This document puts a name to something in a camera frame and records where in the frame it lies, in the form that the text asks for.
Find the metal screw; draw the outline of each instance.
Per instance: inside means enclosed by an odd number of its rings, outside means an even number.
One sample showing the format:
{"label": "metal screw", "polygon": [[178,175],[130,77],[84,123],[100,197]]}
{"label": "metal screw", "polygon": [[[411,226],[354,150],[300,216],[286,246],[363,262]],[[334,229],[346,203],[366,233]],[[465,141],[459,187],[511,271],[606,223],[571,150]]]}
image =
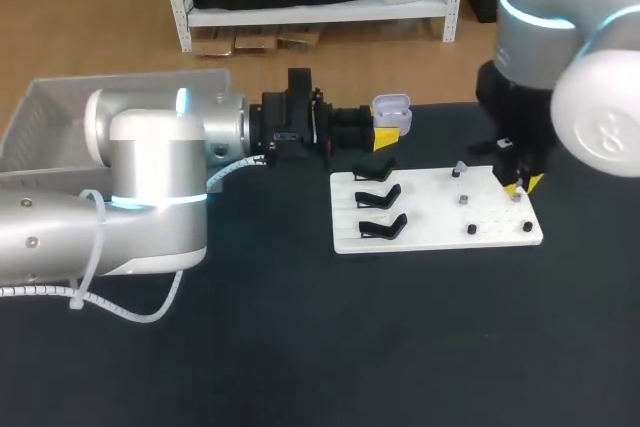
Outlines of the metal screw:
{"label": "metal screw", "polygon": [[37,237],[29,237],[26,244],[28,248],[35,249],[36,247],[38,247],[38,245],[40,245],[40,240]]}

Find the robotic arm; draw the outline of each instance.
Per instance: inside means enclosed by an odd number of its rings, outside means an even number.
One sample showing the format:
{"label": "robotic arm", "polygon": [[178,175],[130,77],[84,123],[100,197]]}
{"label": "robotic arm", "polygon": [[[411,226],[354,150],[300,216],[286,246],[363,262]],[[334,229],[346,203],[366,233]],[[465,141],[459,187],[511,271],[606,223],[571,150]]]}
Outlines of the robotic arm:
{"label": "robotic arm", "polygon": [[[293,69],[286,92],[266,93],[251,106],[234,92],[95,92],[85,136],[93,159],[111,168],[110,202],[98,193],[94,203],[41,190],[0,191],[0,286],[26,285],[0,287],[0,297],[53,292],[72,296],[72,306],[83,299],[103,305],[86,292],[94,275],[180,273],[204,259],[207,191],[227,173],[317,157],[328,166],[336,150],[372,152],[400,137],[399,128],[376,128],[368,106],[334,109],[311,85],[310,71]],[[32,287],[79,278],[73,292]]]}
{"label": "robotic arm", "polygon": [[500,0],[499,17],[477,93],[513,143],[504,182],[543,174],[557,138],[598,170],[640,176],[640,0]]}

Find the black clip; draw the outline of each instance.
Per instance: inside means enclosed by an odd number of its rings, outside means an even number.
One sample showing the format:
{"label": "black clip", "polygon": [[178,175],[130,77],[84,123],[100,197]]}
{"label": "black clip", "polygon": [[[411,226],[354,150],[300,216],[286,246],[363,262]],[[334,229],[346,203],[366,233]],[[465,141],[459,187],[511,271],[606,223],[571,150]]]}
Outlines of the black clip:
{"label": "black clip", "polygon": [[384,182],[386,181],[391,172],[396,168],[396,158],[391,157],[382,169],[372,169],[371,167],[366,167],[362,165],[356,165],[353,167],[353,175],[355,176],[356,182],[363,182],[368,180],[374,180],[376,182]]}
{"label": "black clip", "polygon": [[382,209],[389,210],[393,207],[398,197],[402,193],[400,184],[394,185],[386,197],[369,194],[367,192],[356,192],[356,202],[359,209]]}
{"label": "black clip", "polygon": [[407,214],[399,215],[390,227],[373,222],[360,222],[360,235],[363,239],[395,240],[408,223]]}

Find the yellow object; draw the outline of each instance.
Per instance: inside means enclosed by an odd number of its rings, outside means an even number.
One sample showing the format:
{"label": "yellow object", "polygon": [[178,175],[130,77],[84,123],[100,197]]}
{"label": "yellow object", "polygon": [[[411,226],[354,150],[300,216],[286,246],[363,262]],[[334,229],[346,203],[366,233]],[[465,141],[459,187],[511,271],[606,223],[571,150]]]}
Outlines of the yellow object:
{"label": "yellow object", "polygon": [[396,144],[400,140],[400,129],[396,127],[374,129],[376,140],[373,144],[373,151],[376,152],[390,145]]}
{"label": "yellow object", "polygon": [[505,186],[504,190],[507,191],[509,197],[513,197],[514,195],[516,195],[516,184],[509,184]]}
{"label": "yellow object", "polygon": [[[529,191],[527,192],[528,194],[533,192],[533,190],[538,186],[538,184],[542,180],[542,177],[544,177],[544,174],[531,177],[531,180],[529,181]],[[513,197],[514,195],[516,195],[516,188],[517,188],[517,184],[510,184],[505,186],[504,190],[507,191],[507,194],[509,194],[509,197]]]}
{"label": "yellow object", "polygon": [[538,184],[542,180],[542,177],[544,177],[544,174],[531,177],[531,182],[529,182],[529,193],[533,192],[533,189],[535,189],[538,186]]}

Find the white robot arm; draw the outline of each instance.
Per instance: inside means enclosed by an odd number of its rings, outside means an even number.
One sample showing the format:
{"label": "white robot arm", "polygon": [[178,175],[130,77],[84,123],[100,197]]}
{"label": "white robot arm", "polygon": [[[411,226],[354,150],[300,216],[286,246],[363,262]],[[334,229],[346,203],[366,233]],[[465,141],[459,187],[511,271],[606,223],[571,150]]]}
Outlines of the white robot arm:
{"label": "white robot arm", "polygon": [[500,0],[478,99],[515,144],[506,182],[546,170],[557,138],[590,166],[640,176],[640,0]]}

